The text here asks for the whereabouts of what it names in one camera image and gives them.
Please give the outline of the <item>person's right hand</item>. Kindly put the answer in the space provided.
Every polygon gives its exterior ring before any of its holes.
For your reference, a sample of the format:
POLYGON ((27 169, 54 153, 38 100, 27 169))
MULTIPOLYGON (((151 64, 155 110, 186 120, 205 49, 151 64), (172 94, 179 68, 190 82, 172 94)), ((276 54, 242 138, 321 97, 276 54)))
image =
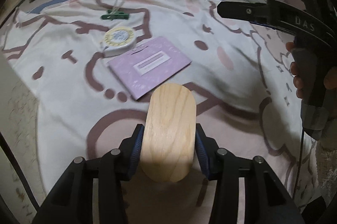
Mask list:
MULTIPOLYGON (((314 65, 309 64, 308 61, 296 60, 291 63, 290 71, 295 76, 294 86, 297 88, 297 96, 302 98, 306 84, 315 81, 316 68, 314 65)), ((333 67, 325 74, 323 83, 328 90, 336 89, 336 67, 333 67)))

